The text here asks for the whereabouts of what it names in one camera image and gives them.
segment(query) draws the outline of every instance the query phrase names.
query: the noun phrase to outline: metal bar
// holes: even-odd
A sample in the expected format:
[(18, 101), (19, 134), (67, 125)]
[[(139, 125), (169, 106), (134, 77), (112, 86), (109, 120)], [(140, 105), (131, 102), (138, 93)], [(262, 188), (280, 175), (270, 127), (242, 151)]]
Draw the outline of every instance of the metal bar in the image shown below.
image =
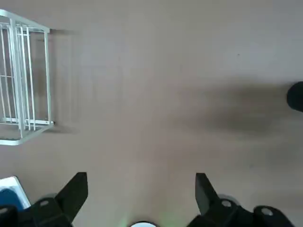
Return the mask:
[(3, 56), (3, 68), (4, 68), (4, 75), (5, 75), (6, 97), (7, 97), (8, 106), (9, 106), (9, 117), (11, 119), (11, 109), (10, 109), (10, 100), (9, 100), (9, 86), (8, 86), (8, 78), (6, 77), (7, 69), (6, 69), (5, 47), (4, 47), (4, 38), (3, 38), (2, 26), (1, 26), (1, 44), (2, 44), (2, 56)]
[(13, 63), (12, 63), (12, 55), (11, 55), (11, 37), (10, 37), (10, 33), (11, 30), (8, 29), (8, 42), (9, 42), (9, 66), (10, 66), (10, 76), (11, 76), (11, 86), (12, 86), (12, 90), (13, 90), (13, 102), (14, 102), (14, 111), (15, 111), (15, 117), (18, 118), (18, 114), (17, 114), (17, 107), (16, 107), (16, 98), (15, 98), (15, 81), (13, 78)]
[(45, 43), (45, 72), (46, 72), (46, 92), (47, 92), (47, 113), (48, 122), (51, 124), (52, 113), (51, 113), (51, 90), (50, 90), (50, 80), (49, 80), (49, 63), (48, 63), (48, 34), (44, 32), (44, 43)]
[[(17, 122), (17, 118), (12, 118), (13, 122)], [(44, 120), (31, 120), (31, 119), (25, 119), (27, 122), (30, 122), (31, 124), (33, 123), (36, 123), (36, 124), (42, 124), (42, 125), (48, 125), (48, 121), (44, 121)], [(6, 122), (9, 122), (9, 118), (8, 117), (3, 117), (3, 118), (0, 118), (0, 122), (1, 123), (6, 123)]]
[(27, 117), (28, 117), (28, 119), (30, 119), (28, 87), (27, 87), (27, 64), (26, 64), (26, 59), (25, 59), (24, 36), (21, 37), (21, 41), (22, 41), (22, 53), (23, 53), (23, 70), (24, 70), (24, 80), (25, 80), (25, 93), (26, 93), (26, 101), (27, 101)]
[(36, 23), (35, 21), (31, 21), (29, 19), (26, 19), (24, 17), (18, 16), (18, 15), (14, 14), (14, 13), (8, 12), (8, 11), (3, 10), (3, 9), (0, 9), (0, 16), (11, 18), (13, 20), (19, 21), (22, 24), (30, 25), (32, 27), (37, 27), (37, 28), (39, 28), (41, 30), (44, 30), (47, 33), (50, 32), (50, 29), (48, 27), (45, 27), (43, 25), (40, 25), (40, 24)]
[(32, 112), (34, 120), (34, 131), (36, 130), (36, 115), (35, 115), (35, 101), (34, 101), (34, 83), (33, 83), (33, 70), (32, 70), (32, 58), (30, 53), (30, 40), (29, 40), (29, 29), (27, 27), (27, 50), (28, 50), (28, 65), (29, 65), (29, 75), (30, 75), (30, 86), (31, 86), (31, 96), (32, 96)]
[(11, 45), (12, 45), (12, 59), (13, 59), (13, 70), (15, 78), (15, 92), (16, 92), (16, 106), (19, 119), (19, 130), (20, 136), (24, 136), (24, 112), (22, 111), (22, 82), (21, 82), (21, 71), (20, 71), (20, 62), (18, 57), (18, 37), (17, 29), (15, 27), (15, 20), (10, 19), (10, 29), (11, 29)]
[(3, 117), (6, 117), (4, 98), (3, 98), (3, 89), (2, 89), (2, 79), (1, 78), (0, 78), (0, 94), (1, 94), (1, 103), (2, 103)]
[[(0, 24), (3, 26), (3, 29), (9, 29), (9, 23), (0, 22)], [(44, 30), (28, 25), (16, 24), (16, 27), (23, 27), (23, 29), (26, 29), (28, 27), (30, 32), (44, 33)]]
[(39, 134), (41, 134), (42, 132), (50, 129), (53, 127), (53, 123), (51, 123), (50, 125), (47, 125), (43, 128), (40, 128), (39, 130), (36, 130), (35, 132), (32, 132), (30, 134), (28, 134), (26, 137), (21, 138), (20, 140), (2, 140), (0, 139), (0, 145), (10, 145), (10, 146), (15, 146), (15, 145), (19, 145), (22, 144), (36, 136), (38, 136)]
[(17, 51), (18, 51), (18, 59), (19, 59), (19, 67), (20, 67), (20, 78), (21, 78), (21, 83), (20, 83), (20, 87), (19, 87), (19, 91), (20, 91), (20, 94), (21, 94), (21, 109), (22, 109), (22, 113), (23, 113), (23, 120), (25, 119), (26, 117), (26, 112), (25, 112), (25, 104), (24, 104), (24, 90), (23, 90), (23, 87), (24, 87), (24, 80), (23, 80), (23, 72), (22, 72), (22, 68), (23, 68), (23, 62), (22, 62), (22, 52), (21, 52), (21, 41), (19, 39), (19, 37), (17, 36), (17, 33), (18, 33), (18, 28), (16, 28), (16, 39), (17, 39)]
[[(14, 123), (14, 122), (12, 122), (12, 123), (2, 123), (2, 122), (0, 122), (0, 124), (5, 124), (5, 125), (18, 125), (18, 123)], [(36, 125), (36, 127), (37, 128), (43, 128), (43, 127), (45, 127), (45, 125)]]

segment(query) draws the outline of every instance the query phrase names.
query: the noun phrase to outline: black mechanical part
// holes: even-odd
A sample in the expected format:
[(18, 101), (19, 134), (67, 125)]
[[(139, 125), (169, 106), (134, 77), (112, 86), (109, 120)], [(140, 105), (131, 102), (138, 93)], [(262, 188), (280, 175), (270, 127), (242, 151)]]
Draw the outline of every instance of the black mechanical part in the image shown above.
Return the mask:
[(87, 197), (87, 174), (77, 173), (55, 198), (41, 199), (20, 212), (14, 206), (1, 206), (0, 227), (72, 227)]
[(188, 227), (294, 227), (276, 208), (257, 206), (251, 213), (219, 198), (205, 174), (196, 174), (196, 201), (201, 214)]
[(290, 108), (303, 112), (303, 82), (298, 82), (287, 92), (287, 104)]

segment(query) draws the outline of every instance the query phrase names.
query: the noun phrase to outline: white wire rack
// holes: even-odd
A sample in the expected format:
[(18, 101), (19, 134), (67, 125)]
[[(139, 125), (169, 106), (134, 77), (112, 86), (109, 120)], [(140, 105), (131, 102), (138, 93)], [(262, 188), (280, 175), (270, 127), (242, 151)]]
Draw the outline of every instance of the white wire rack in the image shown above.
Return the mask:
[[(49, 32), (45, 26), (0, 9), (0, 53), (3, 61), (0, 64), (0, 145), (21, 144), (53, 126)], [(35, 61), (31, 46), (35, 35), (43, 36), (45, 54), (43, 64), (37, 61), (44, 70), (36, 74), (33, 72)]]

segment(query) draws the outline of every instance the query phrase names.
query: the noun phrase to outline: brown floor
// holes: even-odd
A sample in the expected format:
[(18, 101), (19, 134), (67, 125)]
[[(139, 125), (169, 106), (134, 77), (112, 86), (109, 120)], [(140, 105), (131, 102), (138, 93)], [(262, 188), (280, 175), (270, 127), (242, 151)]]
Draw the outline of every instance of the brown floor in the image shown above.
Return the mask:
[(31, 201), (77, 172), (89, 199), (75, 226), (151, 219), (184, 227), (196, 172), (249, 210), (303, 223), (303, 115), (285, 102), (303, 78), (303, 1), (2, 0), (55, 29), (57, 127), (0, 147), (0, 177)]

